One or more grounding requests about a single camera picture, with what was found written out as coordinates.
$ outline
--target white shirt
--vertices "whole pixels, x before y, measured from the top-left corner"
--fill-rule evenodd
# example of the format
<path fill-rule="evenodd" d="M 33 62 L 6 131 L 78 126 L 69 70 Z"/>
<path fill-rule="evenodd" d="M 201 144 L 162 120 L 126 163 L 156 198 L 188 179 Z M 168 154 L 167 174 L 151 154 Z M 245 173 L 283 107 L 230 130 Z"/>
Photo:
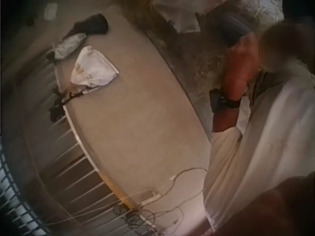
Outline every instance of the white shirt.
<path fill-rule="evenodd" d="M 259 194 L 315 170 L 315 91 L 299 78 L 256 100 L 244 135 L 213 133 L 204 205 L 213 230 Z"/>

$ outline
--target wristwatch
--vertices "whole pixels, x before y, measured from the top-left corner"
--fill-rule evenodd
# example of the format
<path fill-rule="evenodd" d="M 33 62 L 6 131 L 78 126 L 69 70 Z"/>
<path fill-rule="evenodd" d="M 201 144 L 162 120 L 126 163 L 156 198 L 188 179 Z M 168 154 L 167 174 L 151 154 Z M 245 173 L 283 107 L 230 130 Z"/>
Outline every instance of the wristwatch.
<path fill-rule="evenodd" d="M 224 97 L 223 93 L 219 89 L 214 89 L 209 92 L 210 105 L 213 113 L 225 110 L 227 108 L 239 108 L 241 100 L 232 101 Z"/>

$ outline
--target black watch strap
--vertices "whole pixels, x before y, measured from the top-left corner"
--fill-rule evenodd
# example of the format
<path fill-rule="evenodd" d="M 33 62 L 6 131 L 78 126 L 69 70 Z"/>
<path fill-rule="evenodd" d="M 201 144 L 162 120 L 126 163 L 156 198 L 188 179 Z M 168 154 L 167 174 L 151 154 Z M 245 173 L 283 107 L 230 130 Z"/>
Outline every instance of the black watch strap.
<path fill-rule="evenodd" d="M 241 105 L 241 99 L 238 101 L 232 101 L 226 99 L 219 89 L 214 89 L 209 92 L 210 104 L 213 113 L 222 111 L 226 108 L 239 108 Z"/>

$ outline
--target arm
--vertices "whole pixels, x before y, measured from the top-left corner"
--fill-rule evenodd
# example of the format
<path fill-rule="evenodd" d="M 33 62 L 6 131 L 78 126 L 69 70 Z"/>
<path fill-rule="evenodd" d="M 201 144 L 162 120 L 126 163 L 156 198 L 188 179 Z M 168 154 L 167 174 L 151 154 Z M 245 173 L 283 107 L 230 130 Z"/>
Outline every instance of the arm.
<path fill-rule="evenodd" d="M 238 101 L 247 89 L 247 84 L 259 70 L 258 42 L 253 34 L 242 37 L 227 50 L 226 72 L 222 91 L 226 99 Z M 213 132 L 222 132 L 236 126 L 238 108 L 228 108 L 213 116 Z"/>

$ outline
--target hand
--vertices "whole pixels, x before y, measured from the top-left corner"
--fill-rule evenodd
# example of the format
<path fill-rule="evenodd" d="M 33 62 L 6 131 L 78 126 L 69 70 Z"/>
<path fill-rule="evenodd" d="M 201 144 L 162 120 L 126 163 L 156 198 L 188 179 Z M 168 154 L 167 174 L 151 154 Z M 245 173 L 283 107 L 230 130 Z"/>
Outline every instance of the hand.
<path fill-rule="evenodd" d="M 258 40 L 253 33 L 241 37 L 227 50 L 225 67 L 223 93 L 227 99 L 238 101 L 260 68 Z"/>

